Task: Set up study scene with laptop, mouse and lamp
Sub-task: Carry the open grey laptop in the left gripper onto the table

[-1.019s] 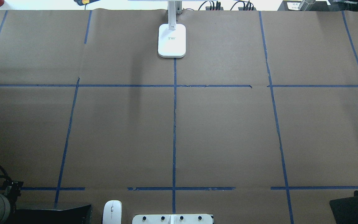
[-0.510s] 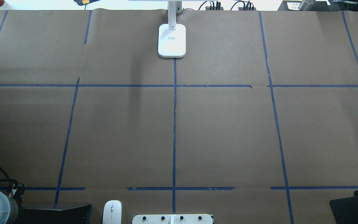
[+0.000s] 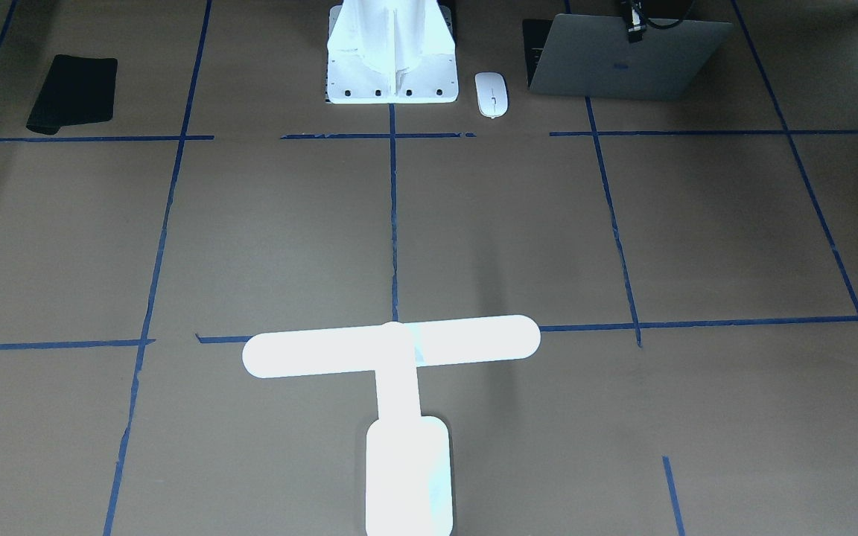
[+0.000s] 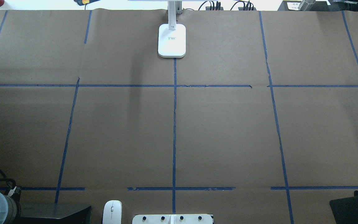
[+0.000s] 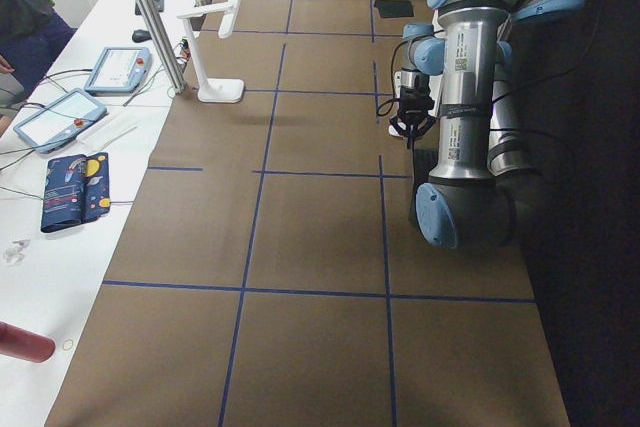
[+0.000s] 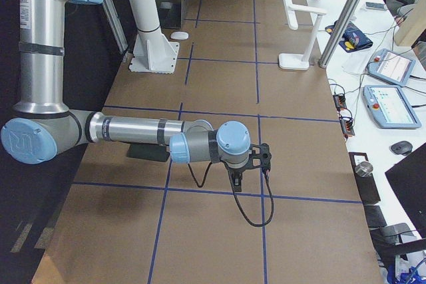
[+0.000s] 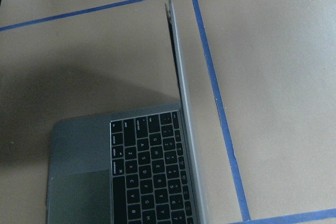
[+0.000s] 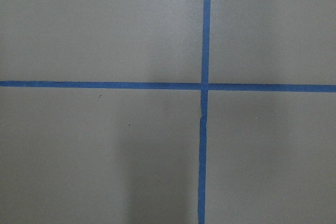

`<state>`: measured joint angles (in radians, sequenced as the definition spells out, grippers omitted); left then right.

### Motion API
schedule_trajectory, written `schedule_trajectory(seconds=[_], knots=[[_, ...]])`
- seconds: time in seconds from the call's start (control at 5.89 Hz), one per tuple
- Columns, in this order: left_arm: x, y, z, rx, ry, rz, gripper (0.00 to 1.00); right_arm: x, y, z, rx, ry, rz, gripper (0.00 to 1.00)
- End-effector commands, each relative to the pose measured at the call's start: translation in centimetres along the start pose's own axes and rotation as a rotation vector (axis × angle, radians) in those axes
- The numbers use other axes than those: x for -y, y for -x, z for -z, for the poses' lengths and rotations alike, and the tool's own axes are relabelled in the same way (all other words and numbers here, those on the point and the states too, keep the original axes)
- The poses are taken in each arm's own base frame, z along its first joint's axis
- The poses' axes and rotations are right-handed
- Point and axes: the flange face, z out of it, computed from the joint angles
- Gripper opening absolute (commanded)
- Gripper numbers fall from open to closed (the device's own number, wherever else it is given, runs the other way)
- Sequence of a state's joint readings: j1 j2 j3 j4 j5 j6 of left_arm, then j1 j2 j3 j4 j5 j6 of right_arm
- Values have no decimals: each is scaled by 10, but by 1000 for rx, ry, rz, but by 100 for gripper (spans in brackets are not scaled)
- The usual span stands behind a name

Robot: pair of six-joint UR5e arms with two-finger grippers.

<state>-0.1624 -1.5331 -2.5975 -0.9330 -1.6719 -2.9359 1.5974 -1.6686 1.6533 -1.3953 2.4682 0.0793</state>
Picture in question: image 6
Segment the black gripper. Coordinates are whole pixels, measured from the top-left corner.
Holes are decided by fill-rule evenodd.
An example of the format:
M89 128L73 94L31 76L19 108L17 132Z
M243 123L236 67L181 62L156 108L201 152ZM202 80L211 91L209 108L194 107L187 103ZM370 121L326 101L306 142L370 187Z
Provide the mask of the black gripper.
M223 164L232 179L233 192L242 191L242 176L246 170L261 169L263 175L268 179L271 170L271 159L269 145L262 143L260 145L251 144L246 159L239 164L232 164L229 160L223 160Z

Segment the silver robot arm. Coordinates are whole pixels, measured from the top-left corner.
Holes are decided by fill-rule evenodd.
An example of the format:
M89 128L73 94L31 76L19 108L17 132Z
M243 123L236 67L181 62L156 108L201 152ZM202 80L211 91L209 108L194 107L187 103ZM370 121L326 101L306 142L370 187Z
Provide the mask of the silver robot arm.
M65 4L103 0L20 0L21 99L15 117L1 129L7 153L25 164L40 164L75 146L100 141L129 144L128 156L177 164L222 163L233 192L246 170L271 170L267 144L251 142L238 121L213 129L205 120L178 121L107 116L72 110L63 102Z

